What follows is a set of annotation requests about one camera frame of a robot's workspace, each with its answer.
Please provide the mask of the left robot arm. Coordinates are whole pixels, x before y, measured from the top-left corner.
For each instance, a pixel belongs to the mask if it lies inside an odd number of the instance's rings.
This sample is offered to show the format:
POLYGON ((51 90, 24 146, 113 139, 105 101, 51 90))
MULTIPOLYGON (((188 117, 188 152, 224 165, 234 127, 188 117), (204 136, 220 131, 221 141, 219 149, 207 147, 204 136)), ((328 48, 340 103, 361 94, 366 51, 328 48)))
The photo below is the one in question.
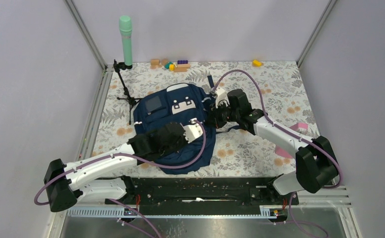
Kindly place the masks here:
POLYGON ((48 165, 44 186, 36 194, 36 205, 48 205, 51 212, 67 210, 80 201, 119 199, 125 204, 136 197, 133 187, 121 178, 106 182, 101 178, 119 169, 135 166, 138 162, 154 162, 181 149, 202 136, 197 125, 171 122, 158 129, 140 133, 119 147, 77 162, 64 163, 55 159, 48 165), (48 200, 39 201, 45 191, 48 200))

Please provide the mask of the yellow block far right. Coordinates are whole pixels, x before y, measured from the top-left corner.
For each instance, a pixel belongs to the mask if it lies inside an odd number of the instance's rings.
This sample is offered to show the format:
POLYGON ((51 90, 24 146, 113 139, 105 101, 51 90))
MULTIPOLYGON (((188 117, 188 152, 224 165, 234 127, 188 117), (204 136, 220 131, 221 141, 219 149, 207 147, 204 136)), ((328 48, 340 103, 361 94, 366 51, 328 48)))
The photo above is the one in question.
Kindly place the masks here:
POLYGON ((261 61, 258 61, 255 59, 252 61, 252 66, 253 67, 261 67, 261 66, 263 66, 263 63, 261 61))

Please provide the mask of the black tripod stand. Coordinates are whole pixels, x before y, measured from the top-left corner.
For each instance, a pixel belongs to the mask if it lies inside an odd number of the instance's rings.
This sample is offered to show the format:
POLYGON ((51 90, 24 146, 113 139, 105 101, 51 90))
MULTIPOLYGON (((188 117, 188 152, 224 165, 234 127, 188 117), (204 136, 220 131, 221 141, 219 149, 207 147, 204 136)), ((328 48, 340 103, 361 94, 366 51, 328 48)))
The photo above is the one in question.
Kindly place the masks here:
POLYGON ((117 97, 117 100, 124 100, 124 101, 128 102, 128 105, 129 105, 128 123, 129 123, 129 125, 132 124, 132 120, 131 120, 132 110, 139 103, 139 101, 142 99, 142 98, 135 98, 135 97, 132 97, 130 95, 129 89, 127 88, 127 86, 123 80, 123 77, 121 75, 121 70, 127 70, 127 69, 132 69, 132 68, 133 68, 132 65, 126 65, 125 62, 117 62, 116 60, 114 60, 113 69, 117 73, 117 75, 120 79, 120 82, 123 85, 123 92, 124 92, 124 96, 125 96, 125 97, 117 97))

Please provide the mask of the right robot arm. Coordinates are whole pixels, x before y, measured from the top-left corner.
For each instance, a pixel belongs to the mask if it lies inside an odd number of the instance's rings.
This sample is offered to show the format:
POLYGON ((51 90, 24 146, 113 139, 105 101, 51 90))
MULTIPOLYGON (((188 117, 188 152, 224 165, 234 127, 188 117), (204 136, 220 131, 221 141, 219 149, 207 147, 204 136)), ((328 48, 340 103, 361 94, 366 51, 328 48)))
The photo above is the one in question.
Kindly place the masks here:
POLYGON ((222 128, 228 122, 235 122, 237 128, 274 143, 295 160, 295 171, 272 181, 266 192, 269 202, 279 204, 294 191, 316 193, 340 174, 332 147, 325 137, 312 139, 272 121, 265 111, 252 108, 241 89, 226 92, 219 88, 211 91, 210 96, 215 102, 210 106, 208 126, 222 128))

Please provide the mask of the green microphone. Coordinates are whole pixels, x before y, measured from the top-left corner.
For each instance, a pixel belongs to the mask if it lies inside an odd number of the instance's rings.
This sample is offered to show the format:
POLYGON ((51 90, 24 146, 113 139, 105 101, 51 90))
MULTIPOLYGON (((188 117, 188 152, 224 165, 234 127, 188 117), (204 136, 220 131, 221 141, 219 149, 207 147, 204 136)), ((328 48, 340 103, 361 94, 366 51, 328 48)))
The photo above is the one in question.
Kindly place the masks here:
POLYGON ((122 38, 124 64, 127 69, 132 68, 132 21, 127 15, 123 15, 119 18, 119 30, 122 38))

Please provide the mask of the teal toy block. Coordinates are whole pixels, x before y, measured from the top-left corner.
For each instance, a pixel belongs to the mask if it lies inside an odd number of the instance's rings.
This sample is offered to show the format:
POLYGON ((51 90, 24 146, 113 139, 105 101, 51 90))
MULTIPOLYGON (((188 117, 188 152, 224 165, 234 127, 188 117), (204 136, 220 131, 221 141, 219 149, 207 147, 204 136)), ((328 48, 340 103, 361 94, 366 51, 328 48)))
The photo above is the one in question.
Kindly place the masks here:
POLYGON ((170 61, 170 62, 168 62, 168 63, 166 63, 165 65, 164 65, 164 67, 166 68, 166 69, 171 69, 171 67, 173 66, 173 63, 170 61))

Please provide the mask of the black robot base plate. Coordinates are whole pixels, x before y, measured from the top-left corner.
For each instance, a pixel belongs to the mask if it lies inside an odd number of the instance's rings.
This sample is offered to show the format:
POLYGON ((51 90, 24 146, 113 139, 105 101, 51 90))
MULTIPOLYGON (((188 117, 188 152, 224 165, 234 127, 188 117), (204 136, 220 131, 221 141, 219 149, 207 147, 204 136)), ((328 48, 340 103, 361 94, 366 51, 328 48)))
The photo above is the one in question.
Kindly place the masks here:
POLYGON ((261 205, 283 208, 299 200, 291 193, 279 195, 272 187, 273 177, 260 178, 131 178, 124 176, 128 193, 118 199, 125 205, 176 205, 181 203, 261 205))

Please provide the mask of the long wooden block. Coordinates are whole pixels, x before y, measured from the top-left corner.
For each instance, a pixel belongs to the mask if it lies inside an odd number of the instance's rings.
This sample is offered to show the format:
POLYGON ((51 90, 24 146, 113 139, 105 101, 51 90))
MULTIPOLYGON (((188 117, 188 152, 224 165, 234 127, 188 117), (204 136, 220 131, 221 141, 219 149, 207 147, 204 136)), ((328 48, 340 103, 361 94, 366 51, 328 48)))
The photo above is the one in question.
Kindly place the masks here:
POLYGON ((173 72, 187 72, 187 67, 175 67, 173 72))
POLYGON ((190 68, 191 65, 189 63, 185 63, 185 64, 177 64, 177 67, 179 68, 190 68))

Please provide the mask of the long wooden block front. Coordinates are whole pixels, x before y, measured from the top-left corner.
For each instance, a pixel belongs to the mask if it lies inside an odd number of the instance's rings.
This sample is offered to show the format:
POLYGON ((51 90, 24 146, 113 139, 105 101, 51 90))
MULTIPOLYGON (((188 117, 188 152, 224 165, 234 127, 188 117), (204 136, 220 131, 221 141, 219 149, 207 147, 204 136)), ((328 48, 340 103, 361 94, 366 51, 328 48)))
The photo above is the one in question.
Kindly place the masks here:
POLYGON ((173 72, 187 72, 187 67, 175 67, 173 72))

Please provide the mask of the brown wooden block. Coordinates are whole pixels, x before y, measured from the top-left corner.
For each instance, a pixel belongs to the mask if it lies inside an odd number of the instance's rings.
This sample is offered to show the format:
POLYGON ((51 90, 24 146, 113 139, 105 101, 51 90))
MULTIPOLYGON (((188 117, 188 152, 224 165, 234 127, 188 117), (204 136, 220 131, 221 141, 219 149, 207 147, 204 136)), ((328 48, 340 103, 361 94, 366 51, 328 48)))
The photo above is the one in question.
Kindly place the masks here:
POLYGON ((168 59, 162 59, 162 60, 161 60, 161 65, 162 65, 162 66, 165 66, 168 62, 169 62, 168 59))

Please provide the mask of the light wooden cube block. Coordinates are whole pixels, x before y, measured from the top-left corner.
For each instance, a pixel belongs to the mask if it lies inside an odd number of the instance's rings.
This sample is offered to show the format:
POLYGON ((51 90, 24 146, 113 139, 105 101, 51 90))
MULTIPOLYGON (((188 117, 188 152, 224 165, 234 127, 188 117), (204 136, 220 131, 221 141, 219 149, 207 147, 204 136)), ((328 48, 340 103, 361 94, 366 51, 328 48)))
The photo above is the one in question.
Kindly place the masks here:
POLYGON ((152 59, 150 61, 151 66, 158 66, 160 64, 160 59, 152 59))

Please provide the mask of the long wooden block rear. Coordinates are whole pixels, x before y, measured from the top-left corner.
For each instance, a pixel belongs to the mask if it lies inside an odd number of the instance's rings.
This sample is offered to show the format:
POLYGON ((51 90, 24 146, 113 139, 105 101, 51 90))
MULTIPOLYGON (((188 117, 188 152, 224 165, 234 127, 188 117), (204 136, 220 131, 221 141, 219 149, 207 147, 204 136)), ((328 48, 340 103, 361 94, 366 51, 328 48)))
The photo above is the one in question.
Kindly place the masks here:
POLYGON ((177 64, 177 67, 179 68, 190 68, 191 65, 189 63, 185 63, 185 64, 177 64))

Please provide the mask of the navy blue student backpack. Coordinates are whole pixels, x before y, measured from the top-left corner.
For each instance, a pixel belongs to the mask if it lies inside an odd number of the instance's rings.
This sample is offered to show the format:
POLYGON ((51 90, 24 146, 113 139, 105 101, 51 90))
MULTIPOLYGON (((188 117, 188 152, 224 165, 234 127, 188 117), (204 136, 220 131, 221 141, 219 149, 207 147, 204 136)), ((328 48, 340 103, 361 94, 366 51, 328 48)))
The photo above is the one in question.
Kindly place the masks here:
POLYGON ((142 98, 133 112, 135 156, 159 164, 170 175, 209 166, 216 127, 208 124, 215 98, 189 83, 171 85, 142 98))

